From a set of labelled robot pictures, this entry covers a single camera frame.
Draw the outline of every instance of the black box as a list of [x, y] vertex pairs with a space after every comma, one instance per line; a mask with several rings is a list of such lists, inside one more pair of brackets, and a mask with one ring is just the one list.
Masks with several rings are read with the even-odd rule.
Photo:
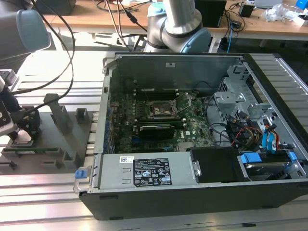
[[226, 0], [195, 0], [195, 6], [202, 15], [204, 27], [219, 27]]
[[251, 16], [252, 11], [254, 10], [254, 5], [242, 4], [239, 9], [239, 15], [241, 17], [249, 18]]
[[[73, 7], [76, 4], [76, 0], [44, 0], [44, 1], [59, 15], [70, 15], [72, 13]], [[46, 5], [41, 0], [37, 0], [37, 6], [42, 13], [54, 14], [48, 7], [46, 7]]]

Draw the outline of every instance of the wooden desk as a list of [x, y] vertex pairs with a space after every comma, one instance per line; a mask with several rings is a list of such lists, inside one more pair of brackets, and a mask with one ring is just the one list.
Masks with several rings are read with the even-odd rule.
[[46, 18], [47, 22], [52, 23], [52, 21], [54, 20], [56, 16], [55, 15], [44, 15], [44, 17]]
[[[241, 0], [227, 0], [226, 9], [235, 2]], [[296, 0], [284, 0], [287, 5], [295, 6]], [[140, 6], [138, 12], [134, 12], [134, 16], [138, 22], [147, 27], [147, 12], [149, 4]], [[294, 22], [287, 19], [285, 22], [266, 22], [260, 16], [264, 12], [262, 9], [253, 11], [250, 18], [244, 18], [246, 27], [238, 34], [239, 38], [247, 39], [281, 39], [281, 40], [308, 40], [308, 27], [298, 27]], [[114, 14], [115, 22], [118, 23], [117, 14]], [[74, 32], [91, 32], [91, 33], [114, 33], [109, 12], [99, 10], [92, 0], [77, 0], [72, 15], [65, 16], [65, 20], [70, 24]], [[232, 20], [241, 21], [235, 14], [231, 13]], [[52, 21], [52, 26], [56, 27], [59, 32], [67, 31], [64, 23], [60, 18], [55, 17]], [[145, 34], [137, 25], [133, 24], [125, 14], [121, 14], [121, 25], [123, 33], [129, 34]], [[221, 38], [224, 37], [227, 31], [227, 20], [223, 17], [220, 28], [208, 28], [213, 39], [211, 44], [211, 52], [216, 52]]]

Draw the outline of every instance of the barcode sticker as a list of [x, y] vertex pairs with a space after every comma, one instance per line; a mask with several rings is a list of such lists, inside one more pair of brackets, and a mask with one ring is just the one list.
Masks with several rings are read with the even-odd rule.
[[120, 163], [133, 163], [134, 157], [133, 156], [120, 156]]

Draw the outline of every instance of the motherboard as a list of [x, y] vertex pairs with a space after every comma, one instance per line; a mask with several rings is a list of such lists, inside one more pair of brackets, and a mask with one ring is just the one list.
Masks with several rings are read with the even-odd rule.
[[109, 105], [106, 153], [182, 152], [214, 145], [204, 99], [195, 92], [116, 93]]

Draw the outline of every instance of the small white label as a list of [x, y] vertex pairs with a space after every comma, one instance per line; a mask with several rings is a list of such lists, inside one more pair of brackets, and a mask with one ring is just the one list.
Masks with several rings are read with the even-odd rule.
[[170, 177], [162, 177], [162, 179], [161, 179], [161, 181], [169, 181], [169, 180], [171, 180]]
[[166, 63], [166, 67], [175, 67], [175, 63]]
[[134, 157], [133, 156], [120, 156], [120, 163], [133, 163]]

